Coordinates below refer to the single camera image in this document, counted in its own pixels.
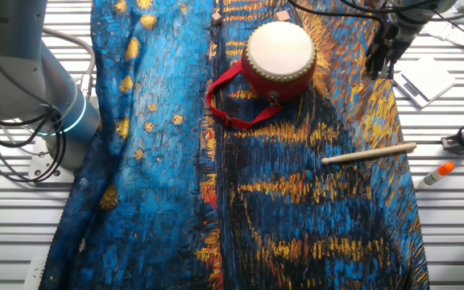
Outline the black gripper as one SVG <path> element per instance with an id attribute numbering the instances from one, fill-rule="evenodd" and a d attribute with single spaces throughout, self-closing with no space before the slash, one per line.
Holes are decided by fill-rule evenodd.
<path id="1" fill-rule="evenodd" d="M 371 42 L 371 50 L 366 53 L 366 75 L 371 80 L 379 78 L 392 80 L 394 75 L 394 65 L 408 48 L 408 43 L 398 39 L 400 28 L 386 22 L 377 29 L 374 39 Z M 379 72 L 377 64 L 383 66 Z"/>

